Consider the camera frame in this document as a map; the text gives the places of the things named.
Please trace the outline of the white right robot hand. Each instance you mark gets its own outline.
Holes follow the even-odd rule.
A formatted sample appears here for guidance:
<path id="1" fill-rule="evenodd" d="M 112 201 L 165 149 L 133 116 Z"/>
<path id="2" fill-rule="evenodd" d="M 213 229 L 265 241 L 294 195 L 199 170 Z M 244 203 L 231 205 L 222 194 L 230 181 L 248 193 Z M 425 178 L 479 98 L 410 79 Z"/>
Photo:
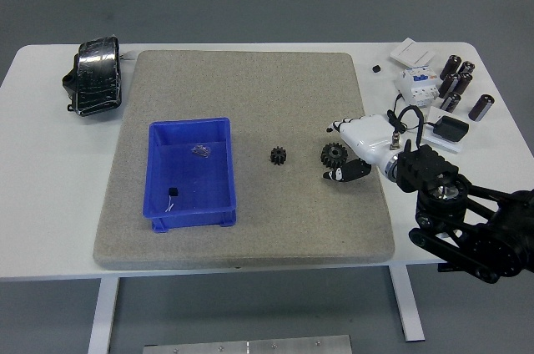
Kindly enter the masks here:
<path id="1" fill-rule="evenodd" d="M 334 130 L 355 154 L 355 159 L 325 172 L 324 179 L 351 182 L 367 176 L 375 166 L 389 181 L 396 182 L 401 148 L 396 145 L 391 148 L 395 131 L 385 115 L 335 121 L 326 131 L 329 133 Z"/>

